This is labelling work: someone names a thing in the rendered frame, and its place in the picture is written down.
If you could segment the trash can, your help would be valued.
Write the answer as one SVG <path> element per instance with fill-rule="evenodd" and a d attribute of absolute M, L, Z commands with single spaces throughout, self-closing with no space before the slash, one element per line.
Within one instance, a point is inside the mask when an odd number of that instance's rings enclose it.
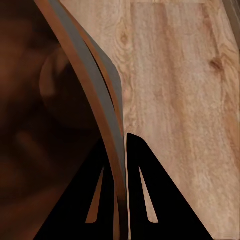
<path fill-rule="evenodd" d="M 103 138 L 129 240 L 122 83 L 59 0 L 0 0 L 0 240 L 34 240 Z M 104 167 L 86 223 L 97 221 Z"/>

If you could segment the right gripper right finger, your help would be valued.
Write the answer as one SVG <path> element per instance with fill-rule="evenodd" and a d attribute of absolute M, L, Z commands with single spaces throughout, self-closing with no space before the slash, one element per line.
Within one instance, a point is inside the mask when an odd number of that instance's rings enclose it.
<path fill-rule="evenodd" d="M 148 144 L 126 139 L 131 240 L 213 240 Z M 140 169 L 158 223 L 148 220 Z"/>

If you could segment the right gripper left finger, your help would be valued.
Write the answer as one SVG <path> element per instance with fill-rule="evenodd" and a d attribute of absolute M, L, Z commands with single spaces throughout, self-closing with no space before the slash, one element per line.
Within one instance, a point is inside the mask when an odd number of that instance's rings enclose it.
<path fill-rule="evenodd" d="M 86 223 L 102 168 L 97 221 Z M 100 138 L 33 240 L 113 240 L 115 183 Z"/>

